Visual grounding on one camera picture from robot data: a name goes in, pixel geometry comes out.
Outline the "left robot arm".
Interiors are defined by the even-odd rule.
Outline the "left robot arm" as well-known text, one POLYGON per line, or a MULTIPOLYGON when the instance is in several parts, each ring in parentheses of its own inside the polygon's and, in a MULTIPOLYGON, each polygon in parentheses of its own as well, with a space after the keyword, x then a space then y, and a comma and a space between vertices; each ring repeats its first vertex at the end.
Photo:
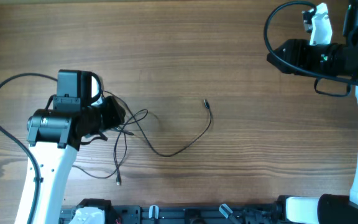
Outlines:
POLYGON ((65 187, 83 137, 106 140, 124 123, 124 109, 102 96, 97 74, 60 70, 57 93, 27 122, 29 158, 16 223, 57 223, 65 187))

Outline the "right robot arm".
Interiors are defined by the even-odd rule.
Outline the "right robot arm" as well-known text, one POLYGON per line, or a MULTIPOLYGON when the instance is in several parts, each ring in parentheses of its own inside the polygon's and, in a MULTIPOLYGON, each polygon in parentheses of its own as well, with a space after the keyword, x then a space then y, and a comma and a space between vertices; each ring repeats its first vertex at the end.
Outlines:
POLYGON ((322 194, 317 197, 280 197, 282 221, 287 223, 358 223, 358 1, 347 5, 343 27, 344 43, 332 42, 333 30, 325 3, 302 1, 305 31, 309 39, 289 39, 273 48, 268 16, 263 29, 267 61, 282 73, 310 77, 314 86, 321 81, 341 83, 343 105, 354 112, 357 148, 353 181, 347 195, 322 194))

